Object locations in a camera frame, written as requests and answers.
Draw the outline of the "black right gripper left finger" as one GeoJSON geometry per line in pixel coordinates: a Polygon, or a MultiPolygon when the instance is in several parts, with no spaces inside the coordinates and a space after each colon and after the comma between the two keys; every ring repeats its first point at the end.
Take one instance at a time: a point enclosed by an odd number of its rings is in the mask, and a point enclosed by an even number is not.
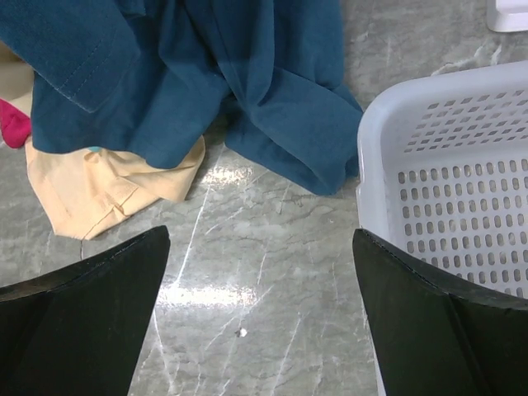
{"type": "Polygon", "coordinates": [[[170,250],[158,226],[1,288],[3,395],[126,395],[170,250]]]}

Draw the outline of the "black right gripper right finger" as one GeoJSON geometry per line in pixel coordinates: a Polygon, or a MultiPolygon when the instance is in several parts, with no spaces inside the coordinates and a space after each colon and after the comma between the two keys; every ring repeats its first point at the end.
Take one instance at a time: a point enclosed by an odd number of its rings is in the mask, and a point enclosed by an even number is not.
{"type": "Polygon", "coordinates": [[[419,260],[366,229],[352,241],[384,395],[525,395],[527,301],[419,260]]]}

